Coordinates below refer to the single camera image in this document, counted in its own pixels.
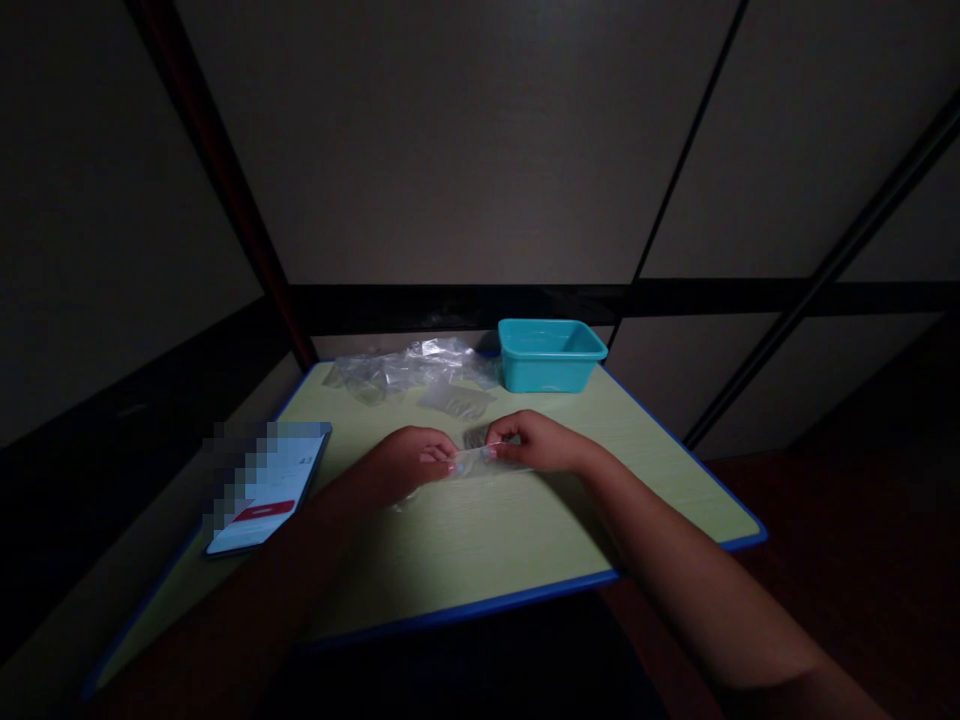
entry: person's right hand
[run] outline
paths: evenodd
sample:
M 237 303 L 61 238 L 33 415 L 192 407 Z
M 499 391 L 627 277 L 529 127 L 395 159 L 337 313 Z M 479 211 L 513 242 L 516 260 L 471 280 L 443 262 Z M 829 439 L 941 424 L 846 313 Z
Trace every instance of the person's right hand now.
M 519 436 L 520 444 L 508 441 Z M 496 457 L 545 472 L 580 472 L 596 443 L 534 410 L 521 410 L 500 418 L 487 430 L 487 444 Z

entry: phone screen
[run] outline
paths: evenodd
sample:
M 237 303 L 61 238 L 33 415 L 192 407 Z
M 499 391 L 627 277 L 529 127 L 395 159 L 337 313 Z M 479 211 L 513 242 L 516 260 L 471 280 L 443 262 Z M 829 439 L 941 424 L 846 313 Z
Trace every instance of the phone screen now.
M 236 514 L 223 518 L 206 554 L 221 555 L 256 547 L 273 535 L 300 507 L 332 430 L 330 423 L 271 423 L 268 438 L 247 453 L 237 482 L 225 496 L 234 497 Z

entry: table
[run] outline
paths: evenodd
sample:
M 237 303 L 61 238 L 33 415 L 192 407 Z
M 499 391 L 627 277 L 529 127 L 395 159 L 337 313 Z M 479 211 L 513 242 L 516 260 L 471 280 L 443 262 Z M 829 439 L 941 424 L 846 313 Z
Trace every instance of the table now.
M 328 421 L 333 435 L 312 491 L 404 425 L 447 432 L 471 427 L 416 402 L 367 407 L 324 386 L 316 365 L 278 416 Z M 504 388 L 473 425 L 533 408 L 593 438 L 728 550 L 763 542 L 763 525 L 603 367 L 581 394 L 512 394 Z M 167 568 L 88 679 L 105 685 L 165 628 L 222 582 L 244 557 L 202 557 L 199 532 Z M 318 607 L 303 643 L 331 647 L 384 633 L 453 622 L 574 592 L 619 577 L 617 555 L 576 477 L 519 473 L 454 479 L 421 488 L 402 511 L 364 528 Z

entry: hand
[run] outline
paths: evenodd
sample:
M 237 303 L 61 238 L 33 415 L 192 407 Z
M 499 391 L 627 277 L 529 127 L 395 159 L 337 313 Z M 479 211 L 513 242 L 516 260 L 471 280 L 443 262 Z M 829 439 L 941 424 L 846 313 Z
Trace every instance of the hand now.
M 520 437 L 520 444 L 498 445 L 496 457 L 546 472 L 579 473 L 597 447 L 592 440 L 534 410 L 521 410 L 491 423 L 487 444 L 507 443 L 515 436 Z
M 348 505 L 365 514 L 450 475 L 455 468 L 449 458 L 456 452 L 440 430 L 407 426 L 387 435 L 334 483 L 348 496 Z

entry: plastic container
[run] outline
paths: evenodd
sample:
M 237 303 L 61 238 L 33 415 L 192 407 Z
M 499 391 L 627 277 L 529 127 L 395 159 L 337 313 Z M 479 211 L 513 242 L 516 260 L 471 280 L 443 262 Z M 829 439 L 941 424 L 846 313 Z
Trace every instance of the plastic container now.
M 578 320 L 501 320 L 503 379 L 510 392 L 583 392 L 607 346 Z

